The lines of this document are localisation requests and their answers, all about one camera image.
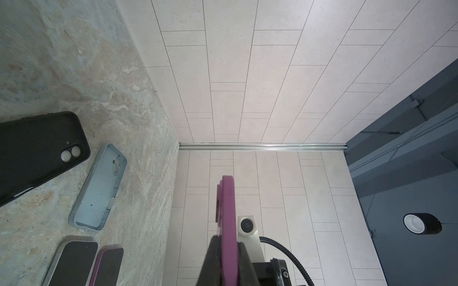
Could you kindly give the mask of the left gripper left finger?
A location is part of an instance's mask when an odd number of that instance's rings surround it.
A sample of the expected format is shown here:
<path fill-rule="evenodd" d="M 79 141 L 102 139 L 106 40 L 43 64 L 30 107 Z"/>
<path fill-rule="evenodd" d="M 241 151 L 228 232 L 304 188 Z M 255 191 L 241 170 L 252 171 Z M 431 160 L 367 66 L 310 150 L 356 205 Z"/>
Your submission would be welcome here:
<path fill-rule="evenodd" d="M 210 240 L 196 286 L 223 286 L 223 270 L 221 266 L 221 239 L 213 236 Z"/>

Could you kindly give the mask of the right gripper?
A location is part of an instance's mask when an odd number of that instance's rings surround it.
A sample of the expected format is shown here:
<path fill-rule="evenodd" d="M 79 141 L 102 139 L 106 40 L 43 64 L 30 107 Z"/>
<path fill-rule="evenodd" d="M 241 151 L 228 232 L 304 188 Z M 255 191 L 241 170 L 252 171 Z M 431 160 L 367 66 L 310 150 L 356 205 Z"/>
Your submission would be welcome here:
<path fill-rule="evenodd" d="M 252 265 L 260 286 L 292 286 L 291 274 L 285 260 L 272 259 Z"/>

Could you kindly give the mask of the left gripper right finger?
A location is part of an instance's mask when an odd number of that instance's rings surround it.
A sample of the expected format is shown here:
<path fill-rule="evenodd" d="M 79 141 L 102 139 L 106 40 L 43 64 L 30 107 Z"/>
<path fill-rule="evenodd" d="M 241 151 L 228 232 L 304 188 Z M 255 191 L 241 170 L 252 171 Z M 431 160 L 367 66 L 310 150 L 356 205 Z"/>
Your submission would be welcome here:
<path fill-rule="evenodd" d="M 238 285 L 239 286 L 260 286 L 258 277 L 248 251 L 243 243 L 237 243 L 238 250 Z"/>

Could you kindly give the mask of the purple-edged black phone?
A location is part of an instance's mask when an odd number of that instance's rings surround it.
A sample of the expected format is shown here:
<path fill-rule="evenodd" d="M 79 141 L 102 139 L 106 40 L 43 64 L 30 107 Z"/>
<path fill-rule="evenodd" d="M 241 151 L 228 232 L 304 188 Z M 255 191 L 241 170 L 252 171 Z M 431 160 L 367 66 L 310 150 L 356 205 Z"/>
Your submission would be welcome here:
<path fill-rule="evenodd" d="M 221 269 L 225 286 L 237 286 L 238 246 L 234 177 L 224 175 L 217 186 L 216 223 L 221 241 Z"/>

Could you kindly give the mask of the right black phone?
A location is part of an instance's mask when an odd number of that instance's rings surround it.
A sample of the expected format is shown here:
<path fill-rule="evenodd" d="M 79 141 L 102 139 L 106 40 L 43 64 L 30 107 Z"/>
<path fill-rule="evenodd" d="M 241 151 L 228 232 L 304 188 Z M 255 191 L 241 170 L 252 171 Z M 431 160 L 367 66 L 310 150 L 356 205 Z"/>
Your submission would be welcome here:
<path fill-rule="evenodd" d="M 115 286 L 124 257 L 124 248 L 119 244 L 105 245 L 95 260 L 90 286 Z"/>

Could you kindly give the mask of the light blue phone case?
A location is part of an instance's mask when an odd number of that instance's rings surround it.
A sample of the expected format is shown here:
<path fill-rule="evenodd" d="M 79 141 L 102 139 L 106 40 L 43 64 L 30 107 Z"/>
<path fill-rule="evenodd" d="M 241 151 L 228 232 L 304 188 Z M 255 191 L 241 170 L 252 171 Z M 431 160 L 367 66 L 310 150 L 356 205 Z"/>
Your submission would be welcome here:
<path fill-rule="evenodd" d="M 128 161 L 113 145 L 103 144 L 70 212 L 75 228 L 100 231 L 106 224 Z"/>

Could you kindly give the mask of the middle black phone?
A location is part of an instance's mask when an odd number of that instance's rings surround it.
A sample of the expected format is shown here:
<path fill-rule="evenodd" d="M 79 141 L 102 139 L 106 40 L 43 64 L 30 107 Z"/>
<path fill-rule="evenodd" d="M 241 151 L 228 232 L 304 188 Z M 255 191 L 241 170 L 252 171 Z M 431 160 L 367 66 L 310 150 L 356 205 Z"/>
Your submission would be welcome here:
<path fill-rule="evenodd" d="M 98 247 L 98 242 L 91 237 L 64 237 L 56 250 L 43 286 L 85 286 Z"/>

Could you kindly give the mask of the black phone case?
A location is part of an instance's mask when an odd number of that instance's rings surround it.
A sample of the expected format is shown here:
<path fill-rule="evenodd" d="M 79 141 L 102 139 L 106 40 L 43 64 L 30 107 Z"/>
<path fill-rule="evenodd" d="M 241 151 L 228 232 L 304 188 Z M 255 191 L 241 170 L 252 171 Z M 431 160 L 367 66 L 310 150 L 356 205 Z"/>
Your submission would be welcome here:
<path fill-rule="evenodd" d="M 1 205 L 67 172 L 91 155 L 73 112 L 1 123 Z"/>

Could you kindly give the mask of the round ceiling spotlight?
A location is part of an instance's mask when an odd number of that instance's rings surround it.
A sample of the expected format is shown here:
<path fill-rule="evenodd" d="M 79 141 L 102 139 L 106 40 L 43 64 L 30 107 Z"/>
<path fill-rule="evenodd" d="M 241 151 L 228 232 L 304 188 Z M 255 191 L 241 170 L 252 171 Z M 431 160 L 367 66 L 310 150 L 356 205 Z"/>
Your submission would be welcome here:
<path fill-rule="evenodd" d="M 404 226 L 417 235 L 434 235 L 442 231 L 441 222 L 429 213 L 409 213 L 403 218 Z"/>

